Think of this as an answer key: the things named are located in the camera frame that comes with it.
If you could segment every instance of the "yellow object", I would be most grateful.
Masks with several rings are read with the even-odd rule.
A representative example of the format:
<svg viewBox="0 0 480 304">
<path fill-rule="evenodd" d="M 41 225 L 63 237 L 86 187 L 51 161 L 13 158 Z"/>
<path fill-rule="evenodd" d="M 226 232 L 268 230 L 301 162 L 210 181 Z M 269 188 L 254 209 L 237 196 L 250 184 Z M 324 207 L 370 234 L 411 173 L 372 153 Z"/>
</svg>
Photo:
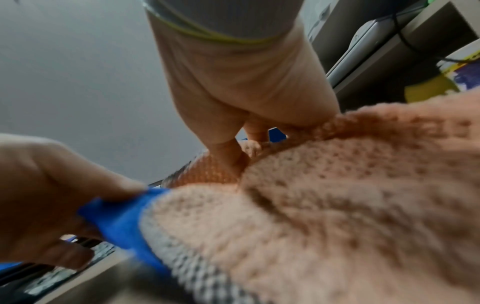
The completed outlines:
<svg viewBox="0 0 480 304">
<path fill-rule="evenodd" d="M 438 95 L 446 95 L 449 91 L 458 92 L 459 90 L 450 79 L 440 74 L 425 82 L 405 87 L 404 96 L 407 103 L 413 103 Z"/>
</svg>

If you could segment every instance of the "black cable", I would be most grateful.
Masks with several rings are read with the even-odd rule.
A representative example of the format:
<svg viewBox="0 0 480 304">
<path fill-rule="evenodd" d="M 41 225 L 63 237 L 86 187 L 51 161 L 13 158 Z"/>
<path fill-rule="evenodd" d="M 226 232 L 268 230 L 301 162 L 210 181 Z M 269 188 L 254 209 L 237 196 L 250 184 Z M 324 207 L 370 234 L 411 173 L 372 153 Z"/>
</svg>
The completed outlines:
<svg viewBox="0 0 480 304">
<path fill-rule="evenodd" d="M 442 57 L 442 56 L 436 56 L 436 55 L 432 55 L 432 54 L 428 54 L 424 51 L 421 51 L 419 50 L 417 47 L 413 46 L 410 42 L 408 42 L 408 40 L 405 38 L 405 36 L 402 34 L 402 28 L 400 27 L 400 24 L 399 24 L 399 20 L 397 18 L 397 8 L 396 8 L 396 5 L 395 5 L 395 1 L 392 1 L 392 14 L 391 14 L 391 18 L 393 20 L 393 24 L 395 24 L 395 31 L 396 31 L 396 34 L 398 35 L 398 37 L 400 38 L 401 42 L 406 46 L 408 47 L 410 50 L 414 51 L 415 53 L 417 54 L 420 54 L 420 55 L 427 55 L 429 57 L 433 57 L 435 59 L 438 59 L 438 60 L 442 60 L 442 61 L 448 61 L 448 62 L 455 62 L 455 63 L 480 63 L 480 60 L 467 60 L 467 59 L 453 59 L 453 58 L 447 58 L 447 57 Z"/>
</svg>

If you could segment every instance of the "hand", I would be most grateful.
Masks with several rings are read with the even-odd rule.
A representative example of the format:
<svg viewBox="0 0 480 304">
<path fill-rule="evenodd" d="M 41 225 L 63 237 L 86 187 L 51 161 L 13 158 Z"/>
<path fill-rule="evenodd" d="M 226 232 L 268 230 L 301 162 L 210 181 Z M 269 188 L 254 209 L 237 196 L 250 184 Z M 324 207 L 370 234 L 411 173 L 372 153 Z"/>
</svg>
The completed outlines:
<svg viewBox="0 0 480 304">
<path fill-rule="evenodd" d="M 94 197 L 124 200 L 146 189 L 61 143 L 0 134 L 0 262 L 81 269 L 94 253 L 60 237 L 101 236 L 78 208 Z"/>
<path fill-rule="evenodd" d="M 248 139 L 267 141 L 269 128 L 292 135 L 339 112 L 300 22 L 270 43 L 234 45 L 182 35 L 147 15 L 178 113 L 234 175 L 249 161 L 235 140 L 242 127 Z"/>
</svg>

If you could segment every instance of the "gray wall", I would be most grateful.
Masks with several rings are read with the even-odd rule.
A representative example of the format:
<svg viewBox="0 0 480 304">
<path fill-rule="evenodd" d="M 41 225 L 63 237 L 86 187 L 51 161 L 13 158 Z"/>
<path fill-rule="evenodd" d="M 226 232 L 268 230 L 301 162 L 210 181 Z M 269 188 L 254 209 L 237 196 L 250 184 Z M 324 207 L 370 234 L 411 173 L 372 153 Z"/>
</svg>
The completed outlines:
<svg viewBox="0 0 480 304">
<path fill-rule="evenodd" d="M 138 0 L 1 0 L 0 132 L 60 140 L 147 183 L 203 149 Z"/>
</svg>

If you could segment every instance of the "blue tab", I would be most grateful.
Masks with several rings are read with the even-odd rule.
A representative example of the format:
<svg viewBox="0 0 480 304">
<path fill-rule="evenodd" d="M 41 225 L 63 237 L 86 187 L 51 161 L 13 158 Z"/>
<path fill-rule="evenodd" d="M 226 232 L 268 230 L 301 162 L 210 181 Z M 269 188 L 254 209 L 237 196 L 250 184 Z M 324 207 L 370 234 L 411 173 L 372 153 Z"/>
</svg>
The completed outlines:
<svg viewBox="0 0 480 304">
<path fill-rule="evenodd" d="M 142 211 L 155 198 L 169 191 L 163 188 L 150 188 L 146 193 L 125 202 L 95 199 L 81 207 L 78 213 L 94 224 L 107 242 L 133 251 L 141 261 L 155 267 L 162 274 L 169 274 L 170 271 L 153 254 L 139 228 Z"/>
</svg>

